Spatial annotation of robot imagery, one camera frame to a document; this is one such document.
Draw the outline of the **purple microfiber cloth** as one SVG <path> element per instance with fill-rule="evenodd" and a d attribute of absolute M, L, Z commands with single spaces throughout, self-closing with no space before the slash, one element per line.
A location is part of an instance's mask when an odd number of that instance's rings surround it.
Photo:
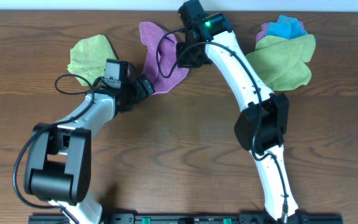
<path fill-rule="evenodd" d="M 159 49 L 157 49 L 160 39 L 167 31 L 153 22 L 141 22 L 139 32 L 141 42 L 147 47 L 147 56 L 142 73 L 146 74 L 150 83 L 153 84 L 155 95 L 168 93 L 184 80 L 189 72 L 188 68 L 178 68 L 176 66 L 172 75 L 169 78 L 164 78 L 158 71 L 157 62 L 159 62 L 163 75 L 169 75 L 177 59 L 176 45 L 178 40 L 173 34 L 169 34 L 162 40 Z"/>

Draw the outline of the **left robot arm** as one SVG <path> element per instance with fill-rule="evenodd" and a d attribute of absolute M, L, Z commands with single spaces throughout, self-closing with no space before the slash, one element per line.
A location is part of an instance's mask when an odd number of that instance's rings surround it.
<path fill-rule="evenodd" d="M 88 192 L 91 182 L 91 140 L 118 113 L 125 113 L 148 96 L 154 86 L 146 75 L 131 75 L 133 64 L 107 59 L 102 76 L 89 81 L 82 104 L 52 124 L 34 126 L 14 165 L 12 183 L 19 199 L 34 203 L 19 192 L 17 171 L 24 155 L 24 190 L 45 201 L 44 209 L 59 209 L 62 223 L 100 223 L 103 208 Z"/>

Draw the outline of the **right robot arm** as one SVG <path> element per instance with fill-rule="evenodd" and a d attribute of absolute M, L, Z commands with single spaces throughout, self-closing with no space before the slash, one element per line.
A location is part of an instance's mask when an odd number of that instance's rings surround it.
<path fill-rule="evenodd" d="M 258 76 L 223 13 L 209 15 L 199 1 L 186 1 L 178 14 L 185 29 L 185 41 L 177 47 L 178 67 L 215 64 L 222 73 L 241 111 L 234 132 L 257 166 L 265 210 L 278 223 L 288 223 L 298 210 L 283 156 L 288 98 L 284 94 L 276 95 Z"/>

